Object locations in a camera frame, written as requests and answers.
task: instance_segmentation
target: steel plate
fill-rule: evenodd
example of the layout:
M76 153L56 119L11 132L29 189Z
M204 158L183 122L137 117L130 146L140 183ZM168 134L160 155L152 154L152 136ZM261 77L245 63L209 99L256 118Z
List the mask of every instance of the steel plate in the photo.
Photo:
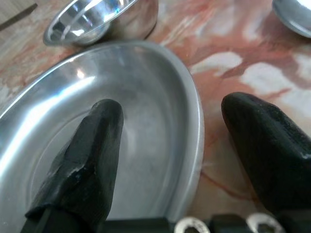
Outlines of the steel plate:
M52 160L98 100L124 112L110 219L178 220L195 193L204 124L181 61L149 42L99 45L43 73L0 115L0 232L18 233Z

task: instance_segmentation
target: pink marble surface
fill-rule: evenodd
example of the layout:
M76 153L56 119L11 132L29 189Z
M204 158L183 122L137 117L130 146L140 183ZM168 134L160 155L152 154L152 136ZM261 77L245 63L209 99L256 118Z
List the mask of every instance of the pink marble surface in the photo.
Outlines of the pink marble surface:
M49 47L42 35L65 0L41 0L27 18L0 32L0 108L40 73L80 48ZM171 49L197 85L205 117L205 153L189 214L246 216L262 210L222 119L234 91L278 105L311 135L310 40L289 31L272 0L160 0L148 40Z

